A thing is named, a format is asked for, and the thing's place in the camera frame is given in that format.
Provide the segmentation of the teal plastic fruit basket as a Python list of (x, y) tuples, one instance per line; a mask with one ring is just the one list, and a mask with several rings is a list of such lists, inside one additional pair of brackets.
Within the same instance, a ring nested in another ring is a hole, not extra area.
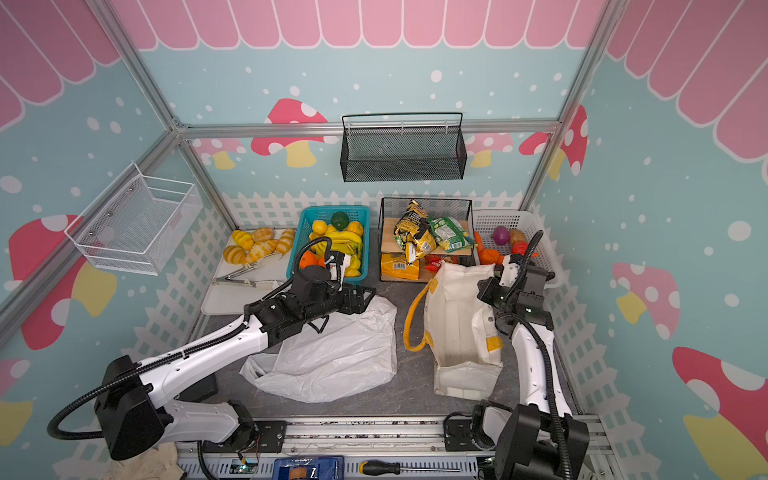
[(294, 261), (303, 257), (301, 249), (321, 236), (331, 239), (334, 250), (351, 259), (345, 281), (359, 284), (368, 273), (370, 246), (370, 210), (364, 206), (315, 206), (306, 208), (299, 217), (294, 245), (290, 253), (286, 276), (293, 273)]

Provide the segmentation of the yellow black snack bag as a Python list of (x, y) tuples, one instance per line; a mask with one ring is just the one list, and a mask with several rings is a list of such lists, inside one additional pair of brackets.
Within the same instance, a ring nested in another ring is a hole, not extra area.
[(429, 225), (429, 214), (416, 200), (411, 200), (393, 229), (394, 239), (409, 263), (431, 254), (437, 243)]

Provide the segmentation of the white canvas tote bag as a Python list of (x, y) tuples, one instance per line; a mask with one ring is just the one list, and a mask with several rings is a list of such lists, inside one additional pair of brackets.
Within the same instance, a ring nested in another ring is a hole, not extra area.
[(431, 349), (438, 395), (479, 401), (495, 388), (503, 342), (492, 308), (477, 298), (478, 283), (493, 273), (490, 265), (445, 263), (409, 308), (404, 346), (411, 352)]

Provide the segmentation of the orange bell pepper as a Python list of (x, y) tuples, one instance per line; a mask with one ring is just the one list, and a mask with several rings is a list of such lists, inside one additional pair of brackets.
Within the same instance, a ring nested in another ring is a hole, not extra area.
[(482, 265), (502, 265), (504, 256), (494, 249), (479, 249), (478, 258)]

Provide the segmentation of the yellow lemon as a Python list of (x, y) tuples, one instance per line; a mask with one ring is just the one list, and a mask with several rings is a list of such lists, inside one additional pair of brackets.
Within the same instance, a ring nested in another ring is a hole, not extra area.
[(312, 232), (317, 236), (324, 236), (328, 230), (328, 224), (323, 220), (315, 220), (312, 223)]

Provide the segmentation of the red pepper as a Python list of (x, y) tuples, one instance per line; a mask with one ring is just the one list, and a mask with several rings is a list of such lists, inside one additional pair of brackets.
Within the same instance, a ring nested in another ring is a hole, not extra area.
[(529, 243), (526, 241), (517, 241), (511, 247), (513, 255), (525, 255), (528, 251)]

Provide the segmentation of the white plastic grocery bag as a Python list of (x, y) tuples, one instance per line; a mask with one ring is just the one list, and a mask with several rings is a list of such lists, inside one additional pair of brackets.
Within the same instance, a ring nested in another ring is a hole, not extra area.
[(258, 390), (303, 403), (366, 392), (397, 373), (397, 307), (374, 296), (362, 314), (334, 313), (323, 333), (307, 327), (276, 354), (246, 358), (240, 375)]

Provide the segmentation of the orange fruit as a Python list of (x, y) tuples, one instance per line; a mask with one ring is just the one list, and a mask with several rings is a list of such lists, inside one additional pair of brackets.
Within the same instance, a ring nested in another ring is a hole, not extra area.
[(322, 264), (323, 264), (323, 261), (319, 259), (317, 255), (312, 251), (305, 251), (299, 260), (300, 269), (305, 269), (310, 266), (317, 266)]

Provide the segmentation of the black mesh wooden shelf rack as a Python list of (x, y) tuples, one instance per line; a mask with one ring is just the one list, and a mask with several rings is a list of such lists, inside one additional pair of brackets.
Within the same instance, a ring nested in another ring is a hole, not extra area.
[(444, 263), (478, 263), (472, 202), (448, 197), (380, 200), (380, 279), (426, 283)]

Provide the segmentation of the brown potato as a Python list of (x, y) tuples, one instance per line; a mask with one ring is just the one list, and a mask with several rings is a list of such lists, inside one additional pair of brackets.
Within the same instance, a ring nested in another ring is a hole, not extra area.
[(526, 235), (518, 229), (509, 230), (509, 244), (514, 245), (518, 242), (527, 242)]

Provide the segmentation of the bread loaf pile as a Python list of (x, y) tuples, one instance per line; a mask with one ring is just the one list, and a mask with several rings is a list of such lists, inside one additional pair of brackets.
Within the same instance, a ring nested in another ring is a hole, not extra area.
[(286, 229), (280, 234), (269, 227), (253, 232), (235, 230), (231, 234), (233, 244), (224, 249), (224, 261), (232, 265), (253, 265), (269, 255), (285, 255), (293, 247), (295, 235), (295, 229)]

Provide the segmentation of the green snack bag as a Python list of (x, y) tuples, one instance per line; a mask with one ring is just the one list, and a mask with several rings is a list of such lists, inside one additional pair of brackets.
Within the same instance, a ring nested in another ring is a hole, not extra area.
[(430, 218), (429, 225), (437, 245), (447, 253), (474, 246), (469, 232), (453, 217)]

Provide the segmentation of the metal tongs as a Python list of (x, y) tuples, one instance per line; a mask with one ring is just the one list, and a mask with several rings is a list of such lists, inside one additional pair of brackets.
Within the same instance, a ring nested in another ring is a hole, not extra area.
[(216, 277), (216, 278), (214, 278), (212, 280), (212, 282), (214, 284), (218, 284), (218, 283), (235, 283), (235, 284), (243, 284), (243, 285), (246, 285), (246, 286), (254, 286), (256, 281), (248, 279), (248, 278), (244, 278), (244, 275), (246, 275), (246, 274), (248, 274), (248, 273), (250, 273), (252, 271), (255, 271), (255, 270), (264, 268), (266, 266), (269, 266), (269, 265), (271, 265), (273, 263), (276, 263), (279, 260), (281, 260), (282, 257), (283, 257), (283, 255), (279, 254), (279, 253), (270, 254), (270, 255), (262, 258), (261, 260), (256, 261), (255, 263), (247, 263), (244, 266), (234, 270), (231, 273), (225, 274), (223, 276)]

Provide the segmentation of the blue box on rail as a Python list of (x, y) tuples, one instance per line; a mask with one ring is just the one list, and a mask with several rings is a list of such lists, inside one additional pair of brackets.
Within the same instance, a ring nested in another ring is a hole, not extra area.
[(274, 461), (273, 480), (341, 480), (344, 478), (343, 456), (283, 458)]

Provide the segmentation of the beige cloth rag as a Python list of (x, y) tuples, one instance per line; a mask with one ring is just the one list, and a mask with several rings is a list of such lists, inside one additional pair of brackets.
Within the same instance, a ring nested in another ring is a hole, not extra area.
[(103, 480), (179, 480), (185, 475), (178, 466), (178, 451), (173, 443), (122, 461), (112, 460)]

